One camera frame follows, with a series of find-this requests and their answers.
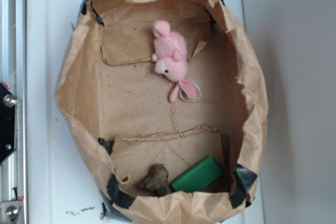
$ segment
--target white tray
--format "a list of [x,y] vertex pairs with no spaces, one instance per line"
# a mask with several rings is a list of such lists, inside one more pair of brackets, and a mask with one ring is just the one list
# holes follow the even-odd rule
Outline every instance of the white tray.
[[[54,102],[54,89],[82,0],[27,0],[29,222],[123,223],[100,219],[102,198]],[[243,22],[241,0],[224,0]],[[263,224],[260,185],[228,224]]]

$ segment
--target black bracket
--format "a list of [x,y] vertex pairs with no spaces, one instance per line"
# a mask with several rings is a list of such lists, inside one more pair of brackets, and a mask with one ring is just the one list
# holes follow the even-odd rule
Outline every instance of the black bracket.
[[16,98],[0,83],[0,164],[16,149]]

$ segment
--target gray wall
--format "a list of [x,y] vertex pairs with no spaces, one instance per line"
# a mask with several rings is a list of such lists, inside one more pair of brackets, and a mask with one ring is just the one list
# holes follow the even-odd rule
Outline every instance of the gray wall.
[[243,7],[270,105],[265,223],[336,223],[336,0]]

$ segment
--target plush toy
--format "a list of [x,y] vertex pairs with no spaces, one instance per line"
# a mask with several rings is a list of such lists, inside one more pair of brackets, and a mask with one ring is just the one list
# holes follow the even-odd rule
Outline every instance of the plush toy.
[[[176,82],[169,95],[170,102],[174,102],[179,93],[184,101],[197,101],[201,97],[199,87],[185,78],[188,72],[186,41],[181,34],[170,29],[170,24],[165,20],[154,23],[153,32],[156,37],[155,53],[152,55],[152,60],[156,62],[154,70],[156,73],[164,74],[170,81]],[[182,91],[190,100],[183,98]]]

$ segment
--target screw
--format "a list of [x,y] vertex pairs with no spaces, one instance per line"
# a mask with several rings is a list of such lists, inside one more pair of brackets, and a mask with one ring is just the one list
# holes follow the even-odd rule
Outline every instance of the screw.
[[13,107],[16,104],[16,98],[12,94],[8,94],[4,97],[4,104],[7,107]]
[[12,147],[11,144],[7,144],[7,145],[6,145],[6,150],[10,151],[12,148],[13,148],[13,147]]
[[17,217],[18,213],[19,213],[19,211],[14,206],[10,206],[6,210],[6,215],[9,218],[10,221],[14,221],[15,218]]

